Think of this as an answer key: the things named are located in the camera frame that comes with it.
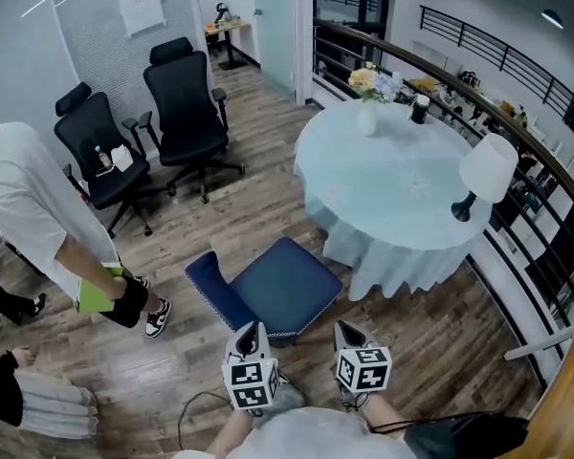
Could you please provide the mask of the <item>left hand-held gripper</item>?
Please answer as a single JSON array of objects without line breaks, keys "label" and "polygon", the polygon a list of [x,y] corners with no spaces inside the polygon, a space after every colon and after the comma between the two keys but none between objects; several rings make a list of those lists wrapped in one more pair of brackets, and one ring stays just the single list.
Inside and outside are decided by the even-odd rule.
[{"label": "left hand-held gripper", "polygon": [[262,409],[274,403],[278,360],[272,356],[262,322],[242,326],[228,340],[222,374],[234,409]]}]

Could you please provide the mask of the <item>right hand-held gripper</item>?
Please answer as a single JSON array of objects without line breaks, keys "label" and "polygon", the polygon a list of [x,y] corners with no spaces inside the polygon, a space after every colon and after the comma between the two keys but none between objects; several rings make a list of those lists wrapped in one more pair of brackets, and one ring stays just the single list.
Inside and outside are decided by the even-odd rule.
[{"label": "right hand-held gripper", "polygon": [[344,320],[334,324],[335,377],[351,393],[385,390],[392,359],[365,328]]}]

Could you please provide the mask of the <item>blue upholstered chair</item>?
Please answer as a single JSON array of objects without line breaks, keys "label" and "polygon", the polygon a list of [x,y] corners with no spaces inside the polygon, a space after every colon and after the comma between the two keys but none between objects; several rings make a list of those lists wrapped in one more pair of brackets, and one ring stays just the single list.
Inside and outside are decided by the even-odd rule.
[{"label": "blue upholstered chair", "polygon": [[214,251],[191,262],[185,276],[232,331],[259,321],[276,348],[294,344],[342,292],[340,279],[288,237],[232,281],[224,278]]}]

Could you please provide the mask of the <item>person's right forearm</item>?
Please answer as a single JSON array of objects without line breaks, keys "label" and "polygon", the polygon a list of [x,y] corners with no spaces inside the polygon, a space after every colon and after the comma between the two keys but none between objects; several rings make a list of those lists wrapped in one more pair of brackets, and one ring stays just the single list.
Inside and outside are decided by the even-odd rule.
[{"label": "person's right forearm", "polygon": [[380,393],[369,393],[360,410],[368,425],[374,429],[392,429],[407,422]]}]

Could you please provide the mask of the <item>person's left forearm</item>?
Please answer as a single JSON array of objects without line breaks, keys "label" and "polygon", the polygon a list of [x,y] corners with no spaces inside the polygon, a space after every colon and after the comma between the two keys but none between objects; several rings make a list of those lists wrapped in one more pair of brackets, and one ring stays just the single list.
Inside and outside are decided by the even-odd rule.
[{"label": "person's left forearm", "polygon": [[226,459],[234,449],[242,445],[253,427],[254,417],[248,411],[234,410],[206,453],[215,459]]}]

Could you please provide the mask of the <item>low black office chair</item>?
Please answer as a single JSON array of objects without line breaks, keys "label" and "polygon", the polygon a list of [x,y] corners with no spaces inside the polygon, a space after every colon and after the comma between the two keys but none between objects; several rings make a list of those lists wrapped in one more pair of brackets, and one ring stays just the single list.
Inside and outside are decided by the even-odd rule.
[{"label": "low black office chair", "polygon": [[[139,218],[144,217],[142,199],[162,192],[176,193],[173,187],[151,184],[150,164],[136,132],[138,122],[125,121],[125,128],[134,138],[130,142],[118,130],[105,93],[94,93],[87,83],[81,82],[55,103],[55,114],[55,135],[76,160],[91,204],[97,210],[119,206],[107,228],[110,237],[115,236],[114,227],[130,208]],[[131,155],[132,165],[125,170],[105,166],[100,156],[108,156],[121,146]]]}]

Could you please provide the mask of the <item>tall black office chair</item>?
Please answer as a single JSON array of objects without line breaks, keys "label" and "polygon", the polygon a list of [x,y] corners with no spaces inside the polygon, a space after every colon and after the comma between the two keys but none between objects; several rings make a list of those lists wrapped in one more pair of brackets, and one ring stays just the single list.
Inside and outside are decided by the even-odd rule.
[{"label": "tall black office chair", "polygon": [[163,167],[181,171],[166,183],[168,194],[176,194],[176,184],[189,174],[198,175],[201,201],[209,201],[206,171],[210,168],[233,169],[245,173],[242,164],[219,158],[229,146],[226,92],[211,89],[208,83],[207,55],[193,49],[180,37],[153,47],[143,80],[154,99],[159,121],[158,137],[152,126],[153,113],[147,111],[125,127],[143,129],[155,144]]}]

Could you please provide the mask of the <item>person's grey jeans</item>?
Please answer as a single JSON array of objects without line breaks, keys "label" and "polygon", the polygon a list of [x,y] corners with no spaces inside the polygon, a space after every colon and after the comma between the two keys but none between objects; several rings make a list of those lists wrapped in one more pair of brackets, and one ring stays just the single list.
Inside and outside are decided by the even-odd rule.
[{"label": "person's grey jeans", "polygon": [[274,402],[266,411],[268,413],[277,414],[302,407],[305,407],[305,397],[303,393],[289,378],[279,373]]}]

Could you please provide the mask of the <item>lime green box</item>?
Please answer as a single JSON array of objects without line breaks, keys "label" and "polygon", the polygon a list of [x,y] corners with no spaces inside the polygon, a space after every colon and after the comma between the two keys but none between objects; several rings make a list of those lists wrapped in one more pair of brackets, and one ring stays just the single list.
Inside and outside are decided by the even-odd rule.
[{"label": "lime green box", "polygon": [[[120,262],[107,262],[102,266],[112,277],[122,277],[123,265]],[[99,314],[111,312],[115,301],[110,299],[100,288],[91,282],[81,279],[78,284],[76,308],[79,313]]]}]

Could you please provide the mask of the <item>wooden desk white legs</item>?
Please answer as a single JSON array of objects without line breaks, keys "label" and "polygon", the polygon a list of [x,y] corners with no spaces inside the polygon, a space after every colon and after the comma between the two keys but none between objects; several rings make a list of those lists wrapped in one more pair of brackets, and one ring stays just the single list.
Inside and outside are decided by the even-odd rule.
[{"label": "wooden desk white legs", "polygon": [[574,459],[574,336],[529,419],[525,442],[497,459]]}]

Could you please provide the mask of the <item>white shade black table lamp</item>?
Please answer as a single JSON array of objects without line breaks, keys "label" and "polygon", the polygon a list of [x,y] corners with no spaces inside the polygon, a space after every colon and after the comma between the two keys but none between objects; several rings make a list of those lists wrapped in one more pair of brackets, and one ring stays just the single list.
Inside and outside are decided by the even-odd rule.
[{"label": "white shade black table lamp", "polygon": [[468,195],[452,204],[453,217],[468,222],[476,199],[491,205],[501,202],[518,162],[518,152],[508,140],[499,134],[487,134],[460,162],[458,172]]}]

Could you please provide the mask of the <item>black cup with white lid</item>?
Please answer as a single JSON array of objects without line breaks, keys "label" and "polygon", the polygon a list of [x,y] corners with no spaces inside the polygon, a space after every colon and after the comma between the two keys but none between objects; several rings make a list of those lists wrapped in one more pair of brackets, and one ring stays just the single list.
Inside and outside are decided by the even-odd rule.
[{"label": "black cup with white lid", "polygon": [[410,120],[417,124],[424,124],[430,108],[430,98],[418,94],[411,105]]}]

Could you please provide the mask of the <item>curved black railing wooden handrail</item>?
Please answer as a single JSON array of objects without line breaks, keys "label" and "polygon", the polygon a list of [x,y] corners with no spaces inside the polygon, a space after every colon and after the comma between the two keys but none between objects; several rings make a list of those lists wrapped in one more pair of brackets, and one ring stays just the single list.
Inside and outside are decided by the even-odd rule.
[{"label": "curved black railing wooden handrail", "polygon": [[[359,27],[315,18],[312,79],[329,94],[302,133],[296,171],[310,215],[330,234],[327,257],[353,272],[350,297],[373,289],[429,290],[468,263],[504,314],[542,383],[556,377],[574,333],[574,180],[568,168],[505,103],[463,79]],[[371,61],[399,73],[392,103],[376,104],[377,128],[357,129],[363,101],[350,74]],[[430,98],[424,124],[410,120],[418,94]],[[451,206],[468,195],[458,172],[489,133],[517,150],[501,202],[476,199],[470,220]]]}]

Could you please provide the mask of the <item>frosted glass door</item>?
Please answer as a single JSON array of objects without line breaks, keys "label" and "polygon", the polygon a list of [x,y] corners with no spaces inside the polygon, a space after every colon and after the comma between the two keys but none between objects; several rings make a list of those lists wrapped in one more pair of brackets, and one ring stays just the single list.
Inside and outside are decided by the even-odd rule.
[{"label": "frosted glass door", "polygon": [[294,0],[254,0],[254,18],[261,72],[278,93],[295,101]]}]

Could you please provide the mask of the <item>white wall poster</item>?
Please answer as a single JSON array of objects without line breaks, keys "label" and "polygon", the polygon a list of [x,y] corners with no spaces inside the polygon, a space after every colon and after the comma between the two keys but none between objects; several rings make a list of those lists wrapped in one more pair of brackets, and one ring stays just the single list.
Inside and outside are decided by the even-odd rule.
[{"label": "white wall poster", "polygon": [[125,35],[134,34],[159,25],[166,25],[163,0],[118,0]]}]

